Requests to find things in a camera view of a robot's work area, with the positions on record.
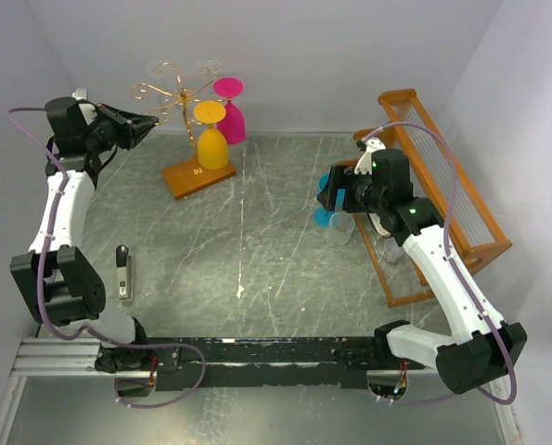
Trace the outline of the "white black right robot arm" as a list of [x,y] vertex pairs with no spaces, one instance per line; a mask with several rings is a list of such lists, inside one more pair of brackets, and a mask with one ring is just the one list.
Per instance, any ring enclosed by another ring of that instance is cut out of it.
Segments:
[[455,394],[508,376],[517,389],[514,365],[527,341],[519,323],[509,324],[481,292],[460,259],[449,222],[426,197],[416,197],[407,156],[398,149],[365,153],[355,167],[331,166],[317,200],[334,210],[339,191],[347,213],[375,213],[383,228],[424,275],[448,321],[448,336],[407,321],[375,332],[374,362],[386,369],[402,359],[438,372]]

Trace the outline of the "patterned clear wine glass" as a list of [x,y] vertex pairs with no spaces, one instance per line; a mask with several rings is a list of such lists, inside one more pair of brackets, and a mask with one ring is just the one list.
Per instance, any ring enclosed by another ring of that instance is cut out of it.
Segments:
[[355,221],[351,214],[335,212],[329,219],[326,231],[327,246],[339,250],[346,246],[352,237]]

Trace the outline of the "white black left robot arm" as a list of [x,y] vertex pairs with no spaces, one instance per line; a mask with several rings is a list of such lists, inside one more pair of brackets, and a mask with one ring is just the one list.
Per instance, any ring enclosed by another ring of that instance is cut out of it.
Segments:
[[12,258],[11,275],[33,320],[50,334],[73,341],[87,332],[99,340],[96,370],[144,369],[152,357],[144,327],[108,305],[103,280],[80,245],[98,176],[106,167],[101,154],[135,148],[159,120],[75,96],[52,99],[40,110],[52,130],[42,146],[45,210],[28,251]]

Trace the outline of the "yellow wine glass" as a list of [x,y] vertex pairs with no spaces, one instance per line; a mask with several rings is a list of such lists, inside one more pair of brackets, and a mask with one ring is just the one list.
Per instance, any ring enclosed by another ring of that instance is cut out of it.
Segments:
[[198,161],[207,170],[222,169],[229,161],[228,143],[217,129],[225,115],[225,107],[217,101],[201,101],[194,108],[195,119],[207,125],[198,140]]

